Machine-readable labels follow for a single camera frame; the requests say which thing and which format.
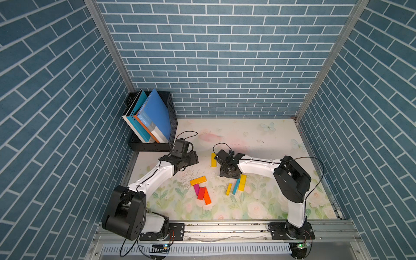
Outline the orange block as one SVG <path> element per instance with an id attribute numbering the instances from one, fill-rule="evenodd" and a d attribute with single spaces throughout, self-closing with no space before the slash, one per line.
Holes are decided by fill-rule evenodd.
<path id="1" fill-rule="evenodd" d="M 206 205 L 211 204 L 211 198 L 209 196 L 209 193 L 208 193 L 208 189 L 207 188 L 205 188 L 204 201 L 205 201 L 205 204 Z"/>

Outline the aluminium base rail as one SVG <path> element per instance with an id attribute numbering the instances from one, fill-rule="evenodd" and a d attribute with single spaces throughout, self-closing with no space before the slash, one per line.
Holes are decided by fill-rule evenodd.
<path id="1" fill-rule="evenodd" d="M 164 241 L 133 244 L 98 228 L 88 260 L 369 260 L 352 221 L 311 220 L 298 240 L 287 237 L 281 221 L 173 221 Z"/>

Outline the black mesh file basket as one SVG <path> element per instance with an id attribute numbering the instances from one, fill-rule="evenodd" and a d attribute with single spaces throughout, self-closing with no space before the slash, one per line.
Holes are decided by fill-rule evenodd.
<path id="1" fill-rule="evenodd" d="M 136 152 L 168 152 L 173 147 L 178 121 L 171 93 L 140 90 L 125 101 L 122 119 L 133 131 L 128 142 Z"/>

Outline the small yellow short block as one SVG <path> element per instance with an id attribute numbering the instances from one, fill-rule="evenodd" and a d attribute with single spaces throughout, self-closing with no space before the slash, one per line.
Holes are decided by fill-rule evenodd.
<path id="1" fill-rule="evenodd" d="M 227 186 L 227 190 L 226 190 L 226 195 L 227 195 L 227 196 L 229 196 L 229 195 L 230 195 L 230 193 L 231 193 L 231 188 L 232 188 L 232 184 L 231 184 L 231 183 L 229 183 L 229 184 L 228 184 L 228 186 Z"/>

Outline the teal book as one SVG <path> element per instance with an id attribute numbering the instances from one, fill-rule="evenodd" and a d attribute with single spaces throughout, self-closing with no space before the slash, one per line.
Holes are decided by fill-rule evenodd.
<path id="1" fill-rule="evenodd" d="M 146 99 L 147 95 L 143 90 L 130 93 L 126 100 L 126 109 L 122 114 L 122 118 L 142 143 L 155 143 L 153 136 L 149 134 L 147 128 L 138 117 L 138 112 Z"/>

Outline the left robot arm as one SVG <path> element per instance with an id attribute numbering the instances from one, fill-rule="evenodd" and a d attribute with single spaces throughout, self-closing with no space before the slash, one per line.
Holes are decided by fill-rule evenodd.
<path id="1" fill-rule="evenodd" d="M 177 172 L 198 164 L 193 144 L 180 138 L 173 149 L 158 159 L 155 167 L 128 186 L 117 186 L 109 199 L 102 219 L 102 228 L 125 239 L 165 239 L 169 233 L 169 218 L 147 212 L 147 198 Z"/>

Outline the magenta block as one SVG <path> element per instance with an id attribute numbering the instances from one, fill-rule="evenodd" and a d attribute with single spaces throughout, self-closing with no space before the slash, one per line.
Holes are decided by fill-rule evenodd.
<path id="1" fill-rule="evenodd" d="M 193 186 L 193 188 L 194 188 L 194 190 L 195 190 L 196 196 L 198 196 L 198 195 L 199 195 L 199 189 L 200 189 L 199 185 L 198 185 L 198 184 L 195 184 L 195 185 Z"/>

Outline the bright yellow long block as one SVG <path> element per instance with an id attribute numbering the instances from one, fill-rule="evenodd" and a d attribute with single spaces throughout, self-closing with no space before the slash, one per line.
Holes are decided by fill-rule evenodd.
<path id="1" fill-rule="evenodd" d="M 247 176 L 242 174 L 239 179 L 238 191 L 244 191 Z"/>

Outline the red block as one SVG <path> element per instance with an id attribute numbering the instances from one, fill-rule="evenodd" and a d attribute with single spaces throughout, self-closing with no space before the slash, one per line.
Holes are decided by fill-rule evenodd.
<path id="1" fill-rule="evenodd" d="M 198 200 L 203 200 L 204 196 L 205 196 L 205 192 L 206 192 L 206 187 L 200 187 L 199 190 L 198 190 L 197 199 Z"/>

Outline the orange-yellow long block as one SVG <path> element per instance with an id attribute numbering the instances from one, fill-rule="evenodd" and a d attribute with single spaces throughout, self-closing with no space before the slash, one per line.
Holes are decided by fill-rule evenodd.
<path id="1" fill-rule="evenodd" d="M 199 178 L 196 178 L 196 179 L 191 180 L 190 181 L 190 185 L 191 186 L 194 186 L 194 185 L 197 185 L 197 184 L 204 183 L 206 181 L 207 181 L 206 176 L 202 176 L 202 177 L 199 177 Z"/>

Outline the teal long block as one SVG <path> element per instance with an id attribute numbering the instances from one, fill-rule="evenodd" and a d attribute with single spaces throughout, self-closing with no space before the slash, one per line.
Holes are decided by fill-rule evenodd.
<path id="1" fill-rule="evenodd" d="M 235 184 L 234 189 L 233 189 L 233 191 L 232 191 L 233 195 L 235 195 L 235 194 L 236 194 L 236 192 L 237 192 L 237 190 L 238 190 L 238 187 L 239 187 L 239 183 L 240 183 L 240 179 L 238 179 L 238 180 L 236 181 L 236 184 Z"/>

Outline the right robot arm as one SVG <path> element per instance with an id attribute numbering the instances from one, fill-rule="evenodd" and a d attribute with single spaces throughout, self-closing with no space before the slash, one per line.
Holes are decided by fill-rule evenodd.
<path id="1" fill-rule="evenodd" d="M 221 150 L 214 159 L 221 165 L 221 177 L 242 179 L 243 174 L 250 173 L 276 180 L 281 194 L 288 200 L 288 216 L 285 223 L 268 224 L 267 229 L 273 240 L 315 239 L 312 225 L 306 216 L 307 192 L 312 178 L 295 158 L 284 156 L 280 160 L 258 159 L 242 153 L 234 156 Z"/>

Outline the blue book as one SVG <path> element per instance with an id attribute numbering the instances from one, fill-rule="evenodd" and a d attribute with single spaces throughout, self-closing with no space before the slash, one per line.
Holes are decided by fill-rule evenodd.
<path id="1" fill-rule="evenodd" d="M 168 143 L 171 134 L 169 110 L 154 89 L 138 112 L 140 121 L 156 143 Z"/>

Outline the floral table mat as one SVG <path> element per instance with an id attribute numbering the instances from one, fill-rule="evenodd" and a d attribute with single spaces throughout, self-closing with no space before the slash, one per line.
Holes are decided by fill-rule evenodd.
<path id="1" fill-rule="evenodd" d="M 251 157 L 282 159 L 291 156 L 311 176 L 313 193 L 308 197 L 309 219 L 335 219 L 336 213 L 313 165 L 299 131 L 291 119 L 179 119 L 177 134 L 193 143 L 199 163 L 165 181 L 147 198 L 150 211 L 172 220 L 285 219 L 288 201 L 274 179 L 249 174 L 244 191 L 233 195 L 234 179 L 219 176 L 211 167 L 214 151 L 234 150 Z M 206 176 L 198 184 L 206 187 L 211 204 L 198 200 L 190 181 Z M 228 184 L 231 193 L 226 195 Z"/>

